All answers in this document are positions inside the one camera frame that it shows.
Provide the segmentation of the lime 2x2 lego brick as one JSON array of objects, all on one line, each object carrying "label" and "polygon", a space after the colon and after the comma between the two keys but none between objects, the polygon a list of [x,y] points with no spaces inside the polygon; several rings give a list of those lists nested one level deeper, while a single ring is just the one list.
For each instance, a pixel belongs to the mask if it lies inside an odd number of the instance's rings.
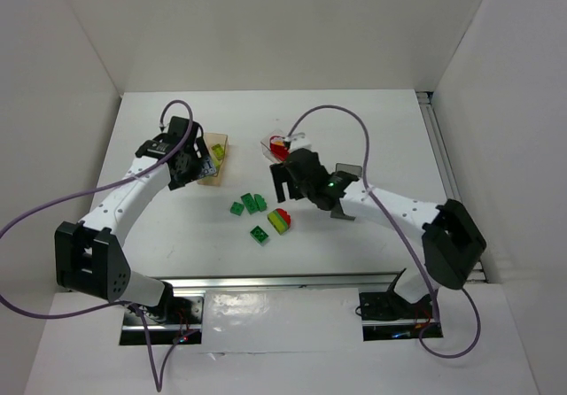
[{"label": "lime 2x2 lego brick", "polygon": [[225,150],[219,143],[212,146],[212,152],[218,160],[223,160],[225,157]]}]

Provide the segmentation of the dark green 2x4 lego brick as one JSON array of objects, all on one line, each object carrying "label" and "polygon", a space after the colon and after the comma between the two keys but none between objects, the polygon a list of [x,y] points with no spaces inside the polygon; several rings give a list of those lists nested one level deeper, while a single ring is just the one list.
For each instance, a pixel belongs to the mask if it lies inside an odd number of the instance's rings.
[{"label": "dark green 2x4 lego brick", "polygon": [[258,204],[251,193],[245,193],[241,197],[242,203],[249,214],[257,213],[259,211]]}]

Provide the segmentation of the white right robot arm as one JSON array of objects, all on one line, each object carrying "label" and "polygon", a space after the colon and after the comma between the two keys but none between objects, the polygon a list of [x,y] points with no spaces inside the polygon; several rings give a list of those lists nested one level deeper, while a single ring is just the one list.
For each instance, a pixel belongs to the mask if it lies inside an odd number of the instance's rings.
[{"label": "white right robot arm", "polygon": [[425,292],[460,290],[486,249],[486,240],[458,200],[444,204],[418,201],[381,190],[345,171],[330,173],[316,152],[298,149],[270,166],[277,201],[308,199],[323,211],[344,214],[391,228],[406,241],[419,242],[423,258],[417,269],[428,281]]}]

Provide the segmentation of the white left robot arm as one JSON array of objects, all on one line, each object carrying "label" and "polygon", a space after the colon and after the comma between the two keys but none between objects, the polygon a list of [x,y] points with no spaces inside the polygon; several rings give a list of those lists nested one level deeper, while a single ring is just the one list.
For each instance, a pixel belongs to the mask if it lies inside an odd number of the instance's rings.
[{"label": "white left robot arm", "polygon": [[175,297],[173,286],[133,271],[123,245],[160,191],[178,190],[213,173],[200,124],[172,117],[166,132],[138,148],[120,186],[78,222],[58,226],[58,285],[109,302],[137,304],[158,322],[176,316],[184,303]]}]

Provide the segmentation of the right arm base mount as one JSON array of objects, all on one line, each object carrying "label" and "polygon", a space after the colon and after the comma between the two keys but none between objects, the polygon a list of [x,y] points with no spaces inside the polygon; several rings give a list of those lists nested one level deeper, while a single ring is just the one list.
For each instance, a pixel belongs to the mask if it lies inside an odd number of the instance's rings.
[{"label": "right arm base mount", "polygon": [[433,320],[431,296],[426,293],[411,304],[400,297],[394,288],[406,273],[400,271],[385,291],[359,293],[359,305],[354,313],[361,318],[364,341],[441,338],[441,326]]}]

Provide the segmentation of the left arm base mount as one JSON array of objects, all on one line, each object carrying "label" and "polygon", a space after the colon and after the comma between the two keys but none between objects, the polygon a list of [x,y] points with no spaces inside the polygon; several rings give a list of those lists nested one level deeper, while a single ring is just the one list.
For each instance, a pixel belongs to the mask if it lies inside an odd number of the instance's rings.
[{"label": "left arm base mount", "polygon": [[[171,345],[173,342],[179,345],[200,345],[202,343],[205,294],[189,292],[180,295],[180,298],[182,299],[181,305],[164,319],[156,319],[141,307],[153,345]],[[145,344],[142,319],[132,308],[129,308],[123,315],[119,345],[141,346]]]}]

